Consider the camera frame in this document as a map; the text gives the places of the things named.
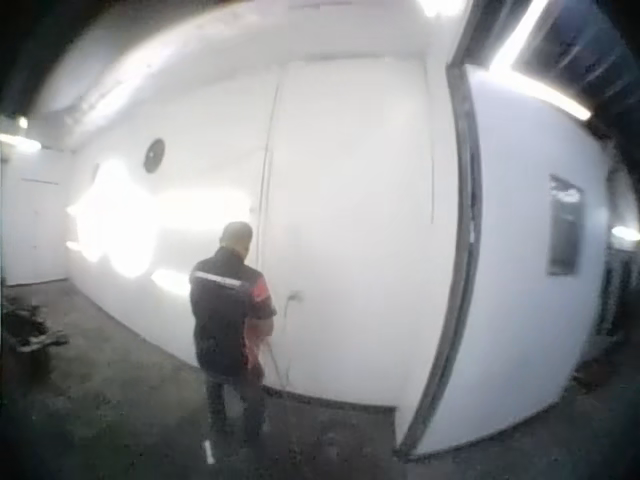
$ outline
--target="paint booth wall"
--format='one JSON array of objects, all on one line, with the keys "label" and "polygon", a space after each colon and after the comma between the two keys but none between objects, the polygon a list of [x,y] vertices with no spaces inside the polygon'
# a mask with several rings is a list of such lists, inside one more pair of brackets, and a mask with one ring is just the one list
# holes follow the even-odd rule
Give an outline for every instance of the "paint booth wall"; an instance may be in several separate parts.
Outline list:
[{"label": "paint booth wall", "polygon": [[[579,122],[469,70],[482,231],[462,342],[418,453],[468,443],[556,402],[593,327],[608,238],[607,157]],[[577,271],[548,273],[550,176],[582,190]]]},{"label": "paint booth wall", "polygon": [[66,278],[69,156],[41,150],[3,158],[2,275],[8,285]]},{"label": "paint booth wall", "polygon": [[[455,228],[438,230],[436,219],[455,225],[457,175],[433,189],[430,114],[420,60],[300,62],[246,74],[142,106],[101,133],[76,155],[72,198],[110,159],[155,197],[242,191],[257,232],[249,263],[264,271],[279,311],[272,344],[281,378],[265,358],[267,383],[398,405],[413,370],[426,378],[430,369],[414,359],[433,358],[455,248]],[[155,138],[166,155],[148,174],[144,154]],[[210,226],[161,229],[150,268],[134,279],[106,259],[70,252],[81,290],[191,363],[188,300],[150,275],[188,273],[215,251],[223,224],[206,209],[197,222]]]}]

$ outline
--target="small window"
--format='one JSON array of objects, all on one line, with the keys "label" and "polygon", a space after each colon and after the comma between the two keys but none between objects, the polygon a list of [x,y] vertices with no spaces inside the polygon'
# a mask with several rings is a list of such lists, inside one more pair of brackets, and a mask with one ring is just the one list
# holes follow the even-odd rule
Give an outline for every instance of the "small window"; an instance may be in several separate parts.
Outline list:
[{"label": "small window", "polygon": [[572,183],[555,175],[551,189],[551,245],[549,275],[575,275],[582,244],[584,195]]},{"label": "small window", "polygon": [[156,138],[151,142],[144,156],[144,169],[147,173],[155,173],[160,168],[160,164],[164,159],[164,151],[164,140]]}]

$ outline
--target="concrete floor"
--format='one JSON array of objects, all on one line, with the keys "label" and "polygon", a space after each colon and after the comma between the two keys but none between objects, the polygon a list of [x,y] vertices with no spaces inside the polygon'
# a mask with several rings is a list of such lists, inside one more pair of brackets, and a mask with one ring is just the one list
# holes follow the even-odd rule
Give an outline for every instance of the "concrete floor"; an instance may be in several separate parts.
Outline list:
[{"label": "concrete floor", "polygon": [[640,342],[613,358],[616,373],[603,388],[589,395],[570,388],[523,425],[421,464],[392,458],[390,413],[271,398],[264,462],[212,471],[201,445],[207,415],[197,369],[145,342],[69,283],[17,291],[46,306],[51,324],[71,337],[52,350],[51,376],[36,387],[12,376],[3,360],[2,431],[10,443],[2,453],[29,469],[24,478],[640,478],[629,476],[640,448]]}]

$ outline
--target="reflective stripe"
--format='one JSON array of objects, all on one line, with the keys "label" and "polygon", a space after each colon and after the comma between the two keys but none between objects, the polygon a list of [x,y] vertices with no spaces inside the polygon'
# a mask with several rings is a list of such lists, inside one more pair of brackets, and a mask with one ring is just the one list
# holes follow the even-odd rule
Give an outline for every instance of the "reflective stripe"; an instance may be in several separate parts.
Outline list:
[{"label": "reflective stripe", "polygon": [[194,273],[194,276],[204,278],[206,280],[211,280],[216,283],[220,283],[225,287],[238,288],[240,285],[242,285],[242,282],[240,280],[236,280],[234,278],[220,277],[218,275],[212,275],[211,273],[201,272],[199,270],[197,270]]}]

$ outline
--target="round wall vent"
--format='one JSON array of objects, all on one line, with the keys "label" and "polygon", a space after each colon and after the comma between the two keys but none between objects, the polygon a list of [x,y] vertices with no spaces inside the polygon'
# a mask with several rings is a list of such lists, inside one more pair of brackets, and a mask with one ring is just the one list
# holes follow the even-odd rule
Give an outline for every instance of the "round wall vent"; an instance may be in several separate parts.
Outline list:
[{"label": "round wall vent", "polygon": [[144,169],[147,173],[155,173],[158,168],[160,168],[160,164],[164,158],[164,149],[164,140],[161,138],[157,138],[151,142],[144,156]]}]

